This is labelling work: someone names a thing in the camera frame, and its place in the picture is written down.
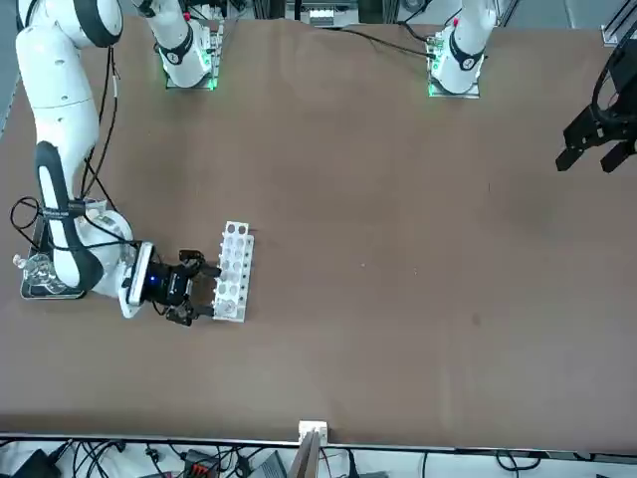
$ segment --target cable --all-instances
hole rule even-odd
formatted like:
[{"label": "cable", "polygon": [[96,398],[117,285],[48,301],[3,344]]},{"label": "cable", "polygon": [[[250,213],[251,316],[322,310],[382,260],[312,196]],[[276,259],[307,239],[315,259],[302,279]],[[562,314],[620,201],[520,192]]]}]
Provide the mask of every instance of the cable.
[{"label": "cable", "polygon": [[456,18],[456,16],[462,12],[462,8],[459,8],[458,11],[456,13],[454,13],[451,17],[449,17],[447,20],[445,20],[444,26],[446,27],[447,25],[449,25],[449,22],[451,22],[454,18]]},{"label": "cable", "polygon": [[96,167],[96,170],[93,173],[93,178],[91,179],[91,182],[89,182],[89,184],[86,186],[86,188],[84,188],[84,186],[81,188],[81,195],[80,198],[84,199],[90,192],[91,192],[91,188],[93,187],[93,185],[96,182],[96,179],[98,178],[98,176],[100,175],[100,170],[102,169],[102,166],[104,165],[104,160],[106,158],[106,152],[108,151],[108,145],[110,144],[110,138],[112,136],[112,130],[114,129],[115,126],[115,120],[117,117],[117,78],[115,76],[115,58],[114,58],[114,51],[112,49],[112,47],[108,47],[108,58],[109,58],[109,63],[108,63],[108,67],[112,70],[112,88],[113,88],[113,104],[112,104],[112,114],[110,117],[110,125],[108,126],[108,133],[106,134],[106,140],[104,142],[104,147],[102,149],[102,156],[100,156],[100,161],[98,161],[98,167]]},{"label": "cable", "polygon": [[72,443],[73,443],[73,440],[68,440],[62,445],[60,445],[58,448],[56,448],[54,451],[52,451],[49,454],[49,460],[51,460],[51,463],[55,464],[58,461],[60,461],[60,458],[62,458],[62,456],[67,452],[67,450],[71,447]]},{"label": "cable", "polygon": [[[507,458],[509,458],[511,460],[511,462],[513,463],[514,466],[507,466],[502,462],[502,458],[501,455],[505,454],[505,456]],[[516,461],[516,459],[514,458],[514,455],[511,453],[511,451],[509,450],[496,450],[496,461],[498,461],[498,464],[500,465],[500,467],[503,470],[507,470],[507,471],[511,471],[516,473],[516,478],[520,477],[520,472],[521,471],[530,471],[530,470],[535,470],[535,468],[537,468],[539,466],[539,463],[541,463],[541,458],[538,458],[536,460],[535,463],[531,464],[531,465],[526,465],[526,466],[520,466],[518,465],[518,462]]]},{"label": "cable", "polygon": [[[29,204],[27,201],[33,201],[34,204]],[[32,209],[35,210],[35,214],[33,216],[33,218],[31,218],[31,220],[26,223],[25,225],[18,225],[16,223],[16,219],[15,219],[15,213],[16,213],[16,209],[18,208],[18,206],[27,206],[30,207]],[[41,214],[40,212],[40,203],[38,202],[38,200],[33,197],[33,196],[24,196],[21,197],[20,199],[18,199],[16,201],[16,203],[11,206],[11,210],[9,211],[9,222],[11,222],[11,225],[13,226],[13,228],[18,231],[18,233],[24,237],[27,241],[29,241],[31,243],[31,245],[33,246],[34,250],[36,251],[40,251],[40,247],[38,247],[38,245],[33,242],[33,240],[24,232],[25,229],[28,229],[29,227],[31,227],[36,220],[38,219],[38,216]]]},{"label": "cable", "polygon": [[354,454],[349,448],[347,448],[347,455],[349,455],[349,472],[347,473],[347,478],[360,478],[360,475],[358,475],[358,470],[356,469],[356,460],[354,459]]},{"label": "cable", "polygon": [[407,23],[408,21],[416,18],[418,15],[421,15],[423,13],[425,13],[425,10],[427,10],[427,7],[429,6],[429,4],[431,2],[433,2],[434,0],[425,0],[425,3],[422,4],[422,7],[420,7],[418,10],[416,10],[414,13],[412,13],[411,15],[409,15],[409,17],[407,17],[406,20],[403,20],[402,22],[398,22],[398,23]]},{"label": "cable", "polygon": [[391,42],[388,42],[386,40],[382,40],[380,38],[372,37],[371,35],[367,35],[366,33],[358,32],[356,30],[349,30],[347,28],[331,29],[331,30],[334,30],[334,31],[337,31],[337,32],[351,33],[352,35],[358,35],[359,37],[366,38],[367,40],[371,40],[372,42],[376,42],[376,43],[379,43],[381,45],[385,45],[387,47],[394,48],[394,49],[396,49],[398,51],[401,51],[401,52],[411,53],[412,55],[418,55],[420,57],[430,58],[432,60],[434,60],[436,58],[435,55],[433,55],[431,53],[420,52],[418,50],[412,50],[411,48],[401,47],[400,45],[396,45],[395,43],[391,43]]},{"label": "cable", "polygon": [[194,5],[190,5],[190,10],[194,10],[197,15],[199,15],[199,20],[208,20],[206,16],[201,13],[201,10],[195,8]]},{"label": "cable", "polygon": [[93,448],[93,446],[90,443],[87,443],[87,446],[91,449],[93,461],[91,462],[91,465],[89,466],[89,469],[87,470],[86,478],[91,478],[91,475],[93,475],[93,470],[96,467],[98,468],[98,472],[100,473],[100,476],[102,478],[108,478],[108,475],[106,474],[105,470],[100,465],[100,460],[102,459],[102,456],[106,453],[106,451],[112,446],[114,446],[114,443],[112,442],[105,443],[102,450],[100,450],[100,452],[97,452],[97,449],[100,447],[99,445]]},{"label": "cable", "polygon": [[[226,451],[226,452],[224,453],[224,455],[223,455],[223,456],[219,456],[219,455],[217,455],[217,456],[219,457],[219,463],[221,463],[221,460],[223,460],[223,459],[224,459],[226,456],[228,456],[229,454],[231,454],[231,453],[233,453],[233,452],[235,452],[235,451],[239,452],[239,450],[241,450],[242,448],[244,448],[244,447],[243,447],[243,446],[240,446],[240,447],[238,447],[238,448],[234,448],[234,447],[233,447],[233,448],[231,448],[230,450]],[[190,472],[190,469],[191,469],[194,465],[198,465],[198,464],[200,464],[200,463],[203,463],[203,462],[205,462],[205,461],[209,461],[209,460],[210,460],[210,457],[209,457],[209,456],[206,456],[205,458],[202,458],[202,459],[201,459],[201,460],[199,460],[199,461],[195,461],[194,463],[192,463],[192,464],[190,465],[190,468],[184,468],[184,470],[183,470],[181,473],[179,473],[179,474],[177,475],[177,477],[176,477],[176,478],[184,478],[184,476],[186,476],[186,473],[187,473],[187,472],[189,473],[189,472]]]},{"label": "cable", "polygon": [[154,448],[150,448],[150,445],[148,443],[146,443],[146,456],[150,458],[150,461],[152,461],[152,464],[154,465],[155,470],[157,470],[157,473],[159,473],[159,476],[167,478],[167,475],[163,471],[161,471],[161,468],[159,468],[159,465],[157,465],[157,462],[159,461],[159,453],[157,453],[157,450],[155,450]]},{"label": "cable", "polygon": [[595,461],[595,458],[597,458],[597,453],[590,453],[588,458],[581,456],[579,453],[573,453],[573,455],[577,461]]},{"label": "cable", "polygon": [[174,447],[174,445],[172,443],[168,443],[168,446],[175,453],[175,455],[177,455],[179,457],[179,459],[181,461],[186,461],[186,453],[185,452],[177,451],[177,449]]},{"label": "cable", "polygon": [[601,88],[606,82],[606,77],[608,76],[608,72],[610,71],[610,65],[617,60],[620,55],[623,55],[623,49],[626,43],[631,39],[633,33],[637,31],[637,21],[632,24],[632,26],[626,31],[622,39],[617,44],[617,47],[613,50],[604,65],[599,77],[597,78],[597,82],[595,82],[595,88],[593,89],[593,97],[590,101],[591,112],[593,117],[599,122],[610,122],[610,123],[623,123],[623,122],[633,122],[637,121],[637,115],[610,115],[608,110],[602,110],[599,107],[599,94],[601,93]]},{"label": "cable", "polygon": [[327,475],[329,475],[329,478],[333,478],[331,476],[331,468],[329,467],[329,460],[327,459],[327,455],[325,454],[325,450],[323,448],[320,450],[320,454],[325,460],[325,466],[327,467]]},{"label": "cable", "polygon": [[[112,47],[108,47],[108,51],[106,53],[106,74],[104,77],[104,86],[102,87],[102,100],[100,101],[100,114],[99,114],[100,124],[102,124],[102,117],[104,115],[104,107],[106,104],[106,94],[108,93],[108,75],[110,73],[111,61],[112,61]],[[82,194],[84,194],[84,191],[86,190],[87,175],[89,173],[89,169],[91,168],[91,160],[93,159],[93,153],[95,152],[95,150],[96,148],[93,146],[91,148],[91,152],[89,152],[89,156],[85,158],[85,166],[84,166],[84,171],[82,173],[82,183],[80,186],[81,197],[82,197]],[[92,168],[91,168],[91,173],[95,177],[95,172],[93,171]]]},{"label": "cable", "polygon": [[267,449],[268,448],[266,447],[261,447],[257,449],[256,451],[253,451],[252,453],[250,453],[248,456],[242,456],[241,453],[239,453],[239,450],[236,450],[237,464],[235,465],[234,470],[232,470],[232,472],[226,475],[225,478],[230,478],[233,475],[237,475],[239,478],[248,478],[248,476],[251,474],[250,460],[254,458],[255,455],[257,455],[258,453],[261,453],[262,451]]},{"label": "cable", "polygon": [[401,27],[405,28],[407,30],[407,32],[409,33],[409,35],[411,35],[413,38],[415,38],[419,42],[423,42],[423,43],[427,42],[427,39],[425,37],[421,37],[416,32],[414,32],[414,29],[411,28],[411,25],[407,24],[407,21],[398,22],[398,25],[400,25]]},{"label": "cable", "polygon": [[421,478],[425,478],[425,467],[427,466],[427,457],[429,456],[429,452],[425,451],[425,454],[422,457],[422,473]]},{"label": "cable", "polygon": [[[29,3],[29,8],[27,9],[27,16],[25,17],[25,27],[28,27],[29,25],[31,25],[31,16],[33,15],[33,12],[35,11],[35,7],[36,7],[36,3],[38,3],[38,0],[31,0],[31,2]],[[18,7],[18,16],[20,16],[20,7]]]},{"label": "cable", "polygon": [[[27,206],[31,209],[34,209],[35,214],[34,217],[31,218],[31,220],[29,222],[27,222],[24,225],[19,225],[16,223],[15,220],[15,213],[16,213],[16,209],[18,206]],[[20,199],[18,199],[15,204],[11,207],[11,210],[9,211],[9,221],[11,222],[11,225],[13,226],[13,228],[18,231],[20,233],[20,235],[22,235],[27,241],[29,241],[31,243],[31,245],[34,247],[34,249],[36,251],[39,251],[40,248],[39,246],[33,242],[33,240],[27,235],[25,234],[24,230],[27,229],[28,227],[31,227],[35,222],[36,219],[39,216],[42,216],[42,208],[40,206],[40,203],[38,202],[38,200],[33,197],[33,196],[23,196]],[[126,240],[123,237],[120,237],[116,234],[114,234],[113,232],[109,231],[108,229],[103,228],[102,226],[100,226],[99,224],[95,223],[93,220],[91,220],[91,218],[89,218],[86,214],[83,214],[84,219],[91,224],[93,227],[95,227],[96,229],[101,230],[104,234],[107,234],[109,236],[111,236],[112,238],[114,238],[114,241],[108,241],[108,242],[101,242],[101,243],[97,243],[97,244],[90,244],[90,245],[82,245],[82,246],[78,246],[78,247],[62,247],[62,246],[57,246],[56,244],[53,243],[53,238],[50,236],[49,237],[49,246],[52,249],[57,249],[60,251],[80,251],[83,249],[96,249],[99,247],[105,247],[105,246],[113,246],[113,245],[121,245],[121,244],[127,244],[133,247],[138,246],[141,241],[135,241],[135,240]]]}]

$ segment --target floor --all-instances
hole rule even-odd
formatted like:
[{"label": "floor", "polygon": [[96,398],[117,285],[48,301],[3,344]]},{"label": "floor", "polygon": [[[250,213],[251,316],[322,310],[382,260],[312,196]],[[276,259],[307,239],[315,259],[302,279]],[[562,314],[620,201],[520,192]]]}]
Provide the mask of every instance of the floor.
[{"label": "floor", "polygon": [[[31,453],[41,448],[46,453],[51,453],[64,442],[15,442],[0,449],[0,473],[15,473]],[[75,447],[72,445],[58,462],[63,477],[71,477],[73,475],[73,459]],[[157,466],[159,470],[167,477],[168,472],[174,472],[171,476],[177,476],[183,470],[183,464],[177,454],[167,445],[150,445],[156,449],[159,456]],[[116,477],[146,477],[155,475],[157,469],[145,454],[146,445],[144,444],[126,444],[122,453],[118,453],[116,449],[111,449],[105,453],[101,462],[102,467],[108,478]],[[175,445],[177,452],[185,452],[190,448],[209,454],[216,455],[218,453],[215,447],[194,446],[194,445]],[[221,447],[222,456],[229,450],[228,447]],[[251,460],[251,468],[256,469],[261,462],[266,460],[274,451],[274,448],[264,449],[255,454]],[[249,456],[257,448],[246,447],[241,450],[242,456]],[[289,470],[295,457],[294,449],[279,449],[281,461]],[[81,463],[87,456],[87,453],[80,449],[77,456],[77,463]],[[427,455],[425,473],[423,473],[422,465],[424,453],[417,452],[394,452],[394,451],[369,451],[357,450],[353,452],[354,461],[357,471],[364,478],[364,473],[378,473],[374,478],[397,477],[422,477],[427,478],[513,478],[515,474],[502,469],[496,459],[492,456],[467,456],[453,455],[443,453],[430,452]],[[325,465],[324,459],[319,462],[318,477],[319,478],[341,478],[346,477],[349,471],[349,458],[346,450],[343,449],[325,449],[325,457],[327,458],[329,468]],[[222,465],[230,470],[223,475],[223,478],[230,478],[236,463],[236,455],[233,458],[227,457],[223,460]],[[517,459],[519,466],[530,465],[534,462],[532,459]],[[79,469],[78,476],[85,476],[91,459],[85,462],[85,465]],[[98,476],[97,470],[92,476]],[[595,478],[595,476],[603,476],[607,478],[629,478],[637,474],[637,465],[616,464],[616,463],[597,463],[584,461],[565,461],[560,459],[544,459],[539,466],[532,471],[521,472],[522,478]]]}]

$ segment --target brown table surface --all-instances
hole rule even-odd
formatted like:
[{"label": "brown table surface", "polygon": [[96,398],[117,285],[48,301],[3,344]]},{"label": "brown table surface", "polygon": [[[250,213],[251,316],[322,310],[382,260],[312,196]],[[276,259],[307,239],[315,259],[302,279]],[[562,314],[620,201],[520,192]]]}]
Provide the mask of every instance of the brown table surface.
[{"label": "brown table surface", "polygon": [[[479,101],[428,99],[422,59],[291,21],[240,21],[214,93],[166,91],[151,46],[126,18],[104,181],[164,260],[216,257],[225,221],[250,222],[248,320],[25,302],[7,221],[1,429],[288,440],[322,419],[334,442],[635,451],[637,165],[553,163],[598,32],[496,31]],[[106,52],[84,57],[98,99]],[[36,193],[34,141],[20,87],[4,210]]]}]

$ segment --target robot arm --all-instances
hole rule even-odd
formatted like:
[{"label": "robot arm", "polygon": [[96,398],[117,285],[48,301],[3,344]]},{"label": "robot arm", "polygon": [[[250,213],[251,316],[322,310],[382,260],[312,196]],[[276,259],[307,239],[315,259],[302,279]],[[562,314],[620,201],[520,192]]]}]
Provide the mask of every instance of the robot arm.
[{"label": "robot arm", "polygon": [[[193,67],[198,67],[194,60],[199,58],[193,48],[194,30],[184,21],[177,0],[150,6],[156,12],[151,27],[164,45],[164,65],[171,53],[178,57],[168,73],[177,85],[197,83],[202,69]],[[189,298],[193,278],[199,273],[216,277],[216,267],[206,264],[197,251],[182,251],[177,266],[153,261],[152,244],[135,243],[138,247],[132,248],[132,231],[120,214],[107,210],[89,219],[84,199],[74,194],[74,177],[100,131],[79,50],[116,43],[122,28],[117,0],[24,0],[19,20],[23,28],[16,38],[18,64],[36,123],[36,175],[58,278],[68,287],[119,298],[127,318],[144,302],[163,305],[167,318],[182,325],[190,325],[200,314],[212,316],[212,308],[197,308]],[[166,45],[173,48],[165,50]],[[116,97],[116,86],[113,89]],[[127,261],[132,252],[134,260]]]},{"label": "robot arm", "polygon": [[113,242],[113,235],[129,241],[130,227],[114,211],[97,219],[102,229],[83,220],[84,201],[75,199],[73,179],[99,136],[78,50],[114,44],[121,33],[121,11],[110,0],[38,2],[28,8],[21,2],[20,7],[25,28],[16,50],[36,123],[36,174],[55,245],[56,273],[70,287],[116,296],[113,273],[124,245],[91,246]]},{"label": "robot arm", "polygon": [[461,95],[478,80],[496,20],[493,0],[463,0],[458,22],[443,32],[440,66],[433,72],[433,77],[449,93]]}]

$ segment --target wire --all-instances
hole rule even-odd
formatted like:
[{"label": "wire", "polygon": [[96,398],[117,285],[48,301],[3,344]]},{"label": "wire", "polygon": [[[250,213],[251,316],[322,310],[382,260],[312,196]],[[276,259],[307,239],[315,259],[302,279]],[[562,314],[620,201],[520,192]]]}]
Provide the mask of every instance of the wire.
[{"label": "wire", "polygon": [[194,10],[194,12],[199,15],[199,20],[208,20],[206,16],[201,13],[201,10],[196,9],[194,5],[190,5],[190,10]]},{"label": "wire", "polygon": [[108,126],[108,133],[106,134],[106,140],[104,142],[104,147],[102,149],[102,156],[100,157],[100,161],[98,161],[98,167],[96,167],[96,170],[93,173],[93,178],[91,179],[91,182],[89,182],[89,184],[86,186],[86,188],[82,187],[81,189],[81,195],[80,198],[84,199],[90,192],[91,192],[91,188],[93,187],[93,185],[96,182],[96,179],[98,178],[98,176],[100,175],[100,170],[102,169],[102,166],[104,165],[104,160],[106,158],[106,152],[108,151],[108,145],[110,144],[110,138],[112,136],[112,130],[114,129],[115,126],[115,120],[117,117],[117,85],[116,85],[116,77],[115,77],[115,58],[114,58],[114,51],[112,49],[112,47],[108,47],[108,58],[109,58],[109,63],[108,63],[108,67],[112,70],[112,81],[113,81],[113,104],[112,104],[112,114],[110,117],[110,125]]},{"label": "wire", "polygon": [[347,478],[360,478],[358,469],[356,468],[356,460],[350,448],[347,448],[347,455],[349,455],[349,472],[347,473]]},{"label": "wire", "polygon": [[411,35],[413,38],[415,38],[419,42],[424,42],[424,43],[427,42],[427,39],[425,37],[421,37],[416,32],[414,32],[414,29],[411,28],[411,25],[407,24],[406,20],[404,22],[398,22],[398,25],[400,25],[401,27],[405,28],[407,30],[407,32],[409,33],[409,35]]},{"label": "wire", "polygon": [[228,475],[226,475],[224,478],[230,478],[233,475],[237,475],[239,478],[248,478],[248,476],[250,475],[250,472],[246,475],[243,474],[242,468],[240,466],[241,463],[247,463],[248,467],[250,466],[250,460],[252,458],[254,458],[258,453],[261,453],[264,450],[267,450],[268,448],[266,447],[261,447],[259,449],[257,449],[256,451],[253,451],[252,453],[250,453],[248,456],[242,456],[241,453],[239,453],[239,450],[236,450],[237,452],[237,464],[235,465],[234,470],[232,470]]},{"label": "wire", "polygon": [[456,16],[462,12],[462,8],[459,8],[458,11],[456,13],[454,13],[451,17],[449,17],[447,20],[445,20],[444,26],[446,27],[447,25],[449,25],[449,22],[451,22],[454,18],[456,18]]},{"label": "wire", "polygon": [[148,443],[146,443],[146,455],[148,456],[148,458],[150,458],[150,461],[152,461],[152,464],[154,465],[155,470],[157,470],[157,473],[159,473],[159,476],[167,478],[167,475],[163,471],[161,471],[161,468],[159,468],[159,465],[157,465],[157,461],[159,461],[157,450],[155,450],[154,448],[150,448],[150,445]]},{"label": "wire", "polygon": [[608,77],[610,66],[618,59],[620,55],[624,54],[624,46],[631,39],[635,31],[637,31],[637,21],[633,23],[632,26],[626,31],[622,39],[617,44],[617,47],[610,54],[610,57],[608,57],[604,68],[597,78],[597,82],[595,82],[595,88],[593,89],[593,97],[590,101],[590,105],[593,117],[599,122],[610,122],[618,124],[623,122],[637,121],[637,115],[610,115],[608,113],[608,110],[602,110],[599,107],[599,94],[601,93],[601,89],[606,82],[606,78]]},{"label": "wire", "polygon": [[[106,53],[106,73],[104,77],[104,86],[102,87],[102,100],[100,101],[100,115],[99,115],[100,124],[102,124],[102,117],[104,116],[104,107],[106,104],[106,94],[108,93],[108,74],[110,73],[111,55],[112,55],[112,47],[108,47],[108,51]],[[89,152],[89,156],[86,157],[84,160],[85,166],[84,166],[84,171],[82,173],[82,183],[80,186],[81,197],[82,197],[82,194],[84,194],[84,191],[86,190],[86,187],[87,187],[87,177],[89,174],[89,170],[91,170],[91,173],[95,177],[95,172],[91,168],[91,160],[93,159],[93,153],[95,152],[95,150],[96,148],[93,146],[91,148],[91,152]]]},{"label": "wire", "polygon": [[398,22],[398,23],[407,23],[408,21],[416,18],[418,15],[421,15],[423,13],[425,13],[425,10],[427,10],[427,7],[429,6],[429,4],[431,2],[433,2],[434,0],[425,0],[425,3],[422,4],[422,7],[420,7],[418,10],[416,10],[414,13],[412,13],[411,15],[409,15],[409,17],[407,17],[406,20],[403,20],[402,22]]},{"label": "wire", "polygon": [[[16,223],[16,218],[15,218],[15,214],[16,214],[16,209],[18,208],[18,206],[27,206],[30,207],[32,209],[35,210],[35,214],[34,216],[31,218],[31,220],[29,222],[27,222],[24,225],[19,225]],[[24,196],[21,197],[20,199],[18,199],[16,201],[16,203],[11,206],[11,210],[9,211],[9,222],[11,222],[11,225],[13,226],[13,228],[18,231],[18,233],[24,237],[27,241],[29,241],[31,243],[31,245],[33,246],[34,250],[36,251],[40,251],[40,247],[33,242],[33,240],[24,232],[25,229],[28,229],[29,227],[31,227],[36,220],[38,219],[38,216],[41,215],[40,212],[40,203],[38,202],[38,200],[33,197],[33,196]]]},{"label": "wire", "polygon": [[372,42],[376,42],[376,43],[379,43],[381,45],[385,45],[387,47],[394,48],[394,49],[396,49],[398,51],[401,51],[401,52],[411,53],[412,55],[418,55],[420,57],[430,58],[432,60],[434,60],[436,58],[435,55],[433,55],[431,53],[420,52],[418,50],[412,50],[411,48],[401,47],[400,45],[396,45],[395,43],[391,43],[391,42],[388,42],[386,40],[382,40],[380,38],[372,37],[371,35],[367,35],[366,33],[358,32],[356,30],[349,30],[347,28],[332,29],[332,30],[337,31],[337,32],[351,33],[352,35],[358,35],[359,37],[366,38],[367,40],[371,40]]},{"label": "wire", "polygon": [[427,457],[429,456],[429,452],[425,451],[425,454],[422,457],[422,473],[421,478],[425,478],[425,467],[427,466]]},{"label": "wire", "polygon": [[102,478],[107,478],[108,475],[106,474],[106,472],[100,465],[100,460],[102,459],[102,456],[106,453],[106,451],[112,446],[114,446],[114,443],[113,442],[105,443],[102,450],[100,450],[99,452],[97,452],[97,449],[100,447],[99,445],[96,448],[93,448],[92,445],[87,443],[87,446],[91,449],[91,453],[93,455],[93,461],[91,462],[91,465],[89,466],[89,469],[87,470],[86,478],[90,478],[91,475],[93,475],[93,470],[96,467],[98,468],[98,472],[100,473],[100,476]]},{"label": "wire", "polygon": [[[24,225],[19,225],[16,223],[15,220],[15,213],[17,210],[17,207],[23,205],[23,206],[27,206],[31,209],[35,210],[35,215],[33,218],[31,218],[31,220],[29,222],[27,222],[27,224]],[[33,196],[23,196],[20,199],[18,199],[16,201],[16,203],[11,207],[11,210],[9,211],[9,221],[11,222],[11,225],[13,226],[13,228],[18,231],[20,233],[20,235],[22,235],[22,237],[24,237],[27,241],[29,241],[31,243],[31,245],[34,247],[34,249],[36,251],[40,251],[40,247],[33,242],[33,240],[27,235],[25,234],[24,230],[27,229],[28,227],[31,227],[35,222],[36,219],[39,216],[42,216],[42,208],[40,206],[40,203],[38,202],[38,200],[33,197]],[[133,247],[138,246],[142,241],[135,241],[135,240],[126,240],[123,237],[120,237],[116,234],[114,234],[113,232],[109,231],[108,229],[105,229],[103,227],[101,227],[99,224],[95,223],[93,220],[91,220],[91,218],[89,218],[86,214],[83,214],[82,217],[84,217],[84,219],[91,224],[93,227],[95,227],[96,229],[101,230],[104,234],[107,234],[109,236],[111,236],[112,238],[114,238],[114,241],[108,241],[108,242],[100,242],[97,244],[89,244],[89,245],[82,245],[82,246],[77,246],[77,247],[63,247],[63,246],[58,246],[53,242],[53,238],[51,236],[49,236],[49,247],[51,247],[52,249],[57,249],[59,251],[81,251],[84,249],[97,249],[99,247],[106,247],[106,246],[114,246],[114,245],[121,245],[121,244],[125,244],[125,245],[130,245]]]},{"label": "wire", "polygon": [[177,455],[177,456],[179,457],[179,459],[180,459],[181,461],[186,461],[186,453],[185,453],[185,452],[180,452],[180,451],[178,451],[178,450],[174,447],[174,445],[173,445],[172,443],[168,443],[168,446],[169,446],[169,447],[170,447],[170,449],[174,452],[174,454],[175,454],[175,455]]},{"label": "wire", "polygon": [[[228,450],[228,451],[224,452],[224,455],[223,455],[223,456],[219,456],[219,455],[217,454],[217,457],[218,457],[218,459],[219,459],[219,463],[221,463],[221,460],[223,460],[223,459],[224,459],[226,456],[228,456],[229,454],[231,454],[231,453],[233,453],[233,452],[235,452],[235,451],[236,451],[236,452],[239,452],[239,450],[241,450],[242,448],[244,448],[244,447],[243,447],[243,446],[240,446],[240,447],[238,447],[238,448],[234,448],[234,447],[233,447],[233,448],[231,448],[230,450]],[[194,465],[198,465],[198,464],[200,464],[200,463],[203,463],[204,461],[209,461],[209,460],[210,460],[210,457],[209,457],[209,456],[206,456],[205,458],[202,458],[202,459],[201,459],[201,460],[199,460],[199,461],[195,461],[194,463],[191,463],[191,464],[190,464],[190,468],[184,468],[184,470],[183,470],[181,473],[179,473],[179,474],[177,475],[177,477],[176,477],[176,478],[183,478],[184,476],[186,476],[186,473],[187,473],[187,472],[188,472],[188,473],[190,472],[190,469],[191,469]]]},{"label": "wire", "polygon": [[[502,454],[503,453],[505,454],[505,456],[507,458],[509,458],[511,460],[511,462],[513,463],[513,466],[507,466],[507,465],[505,465],[502,462]],[[520,465],[518,465],[518,462],[514,458],[514,455],[511,453],[511,451],[509,451],[509,450],[505,450],[505,451],[497,450],[496,451],[496,461],[498,461],[498,464],[500,465],[500,467],[503,470],[514,472],[514,473],[516,473],[516,478],[519,478],[521,471],[535,470],[535,468],[537,468],[539,466],[539,463],[541,463],[541,458],[538,458],[536,460],[536,462],[531,464],[531,465],[520,466]]]},{"label": "wire", "polygon": [[[38,0],[31,0],[31,3],[29,3],[29,8],[27,9],[27,16],[24,21],[25,27],[28,27],[31,24],[31,16],[33,15],[33,12],[35,11],[36,3],[38,3]],[[19,15],[20,15],[20,7],[18,7],[18,16]]]},{"label": "wire", "polygon": [[329,475],[329,478],[333,478],[331,476],[331,468],[329,467],[329,460],[327,459],[327,455],[325,454],[325,450],[323,448],[320,450],[320,454],[322,455],[323,459],[325,460],[325,466],[327,467],[327,474]]}]

